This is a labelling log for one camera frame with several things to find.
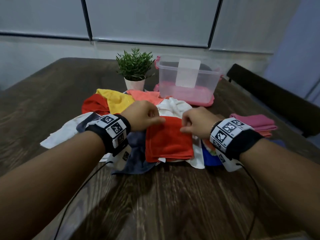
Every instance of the plastic container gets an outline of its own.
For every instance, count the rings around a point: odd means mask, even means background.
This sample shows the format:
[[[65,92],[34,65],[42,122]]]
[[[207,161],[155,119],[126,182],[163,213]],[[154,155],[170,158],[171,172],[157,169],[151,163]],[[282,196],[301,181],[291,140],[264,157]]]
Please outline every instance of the plastic container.
[[[200,68],[178,68],[180,59],[200,60]],[[221,67],[211,59],[180,57],[180,56],[161,56],[156,62],[159,67],[159,92],[160,96],[172,96],[175,99],[194,103],[208,103],[218,84]],[[177,86],[177,74],[183,72],[188,77],[197,76],[194,87]]]

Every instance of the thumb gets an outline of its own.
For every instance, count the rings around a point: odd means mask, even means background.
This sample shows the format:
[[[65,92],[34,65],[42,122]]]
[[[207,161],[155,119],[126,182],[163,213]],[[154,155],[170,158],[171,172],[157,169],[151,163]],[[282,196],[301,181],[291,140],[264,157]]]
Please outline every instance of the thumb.
[[[149,126],[150,125],[158,125],[158,124],[162,124],[166,121],[166,119],[164,117],[160,117],[160,116],[157,116],[157,117],[153,117],[153,118],[150,118],[148,119],[148,123],[149,123]]]
[[[182,133],[192,134],[192,132],[193,132],[193,127],[192,127],[192,126],[185,126],[185,127],[180,128],[180,131],[181,131]]]

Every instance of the forearm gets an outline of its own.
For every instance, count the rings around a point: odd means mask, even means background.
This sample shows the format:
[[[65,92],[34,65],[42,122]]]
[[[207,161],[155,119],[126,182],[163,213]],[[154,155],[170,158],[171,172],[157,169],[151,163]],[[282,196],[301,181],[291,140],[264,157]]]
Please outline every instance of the forearm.
[[[320,237],[320,165],[266,139],[240,161],[282,208]]]
[[[100,137],[86,131],[1,177],[3,239],[30,239],[41,231],[62,210],[104,154]]]

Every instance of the plant pot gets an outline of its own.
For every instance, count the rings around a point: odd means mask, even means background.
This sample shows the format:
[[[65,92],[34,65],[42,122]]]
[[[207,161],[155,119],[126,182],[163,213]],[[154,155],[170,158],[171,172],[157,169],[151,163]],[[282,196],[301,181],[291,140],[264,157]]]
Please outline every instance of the plant pot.
[[[145,79],[141,81],[129,81],[127,79],[124,79],[124,81],[127,86],[127,90],[133,89],[143,91]]]

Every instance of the wood grain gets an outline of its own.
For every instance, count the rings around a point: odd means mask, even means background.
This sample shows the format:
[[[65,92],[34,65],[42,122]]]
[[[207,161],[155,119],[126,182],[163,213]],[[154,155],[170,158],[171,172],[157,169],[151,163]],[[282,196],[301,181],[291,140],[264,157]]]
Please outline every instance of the wood grain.
[[[0,94],[0,175],[44,152],[39,143],[81,113],[97,88],[124,91],[114,60],[64,58]],[[146,80],[149,91],[158,71]],[[279,129],[274,137],[317,161],[320,151],[226,80],[214,93],[216,114],[263,113]],[[143,175],[111,176],[105,167],[72,202],[58,239],[244,239],[257,192],[243,170],[195,169],[185,162],[160,164]],[[62,214],[35,239],[53,239]],[[261,189],[251,239],[300,234],[301,228]]]

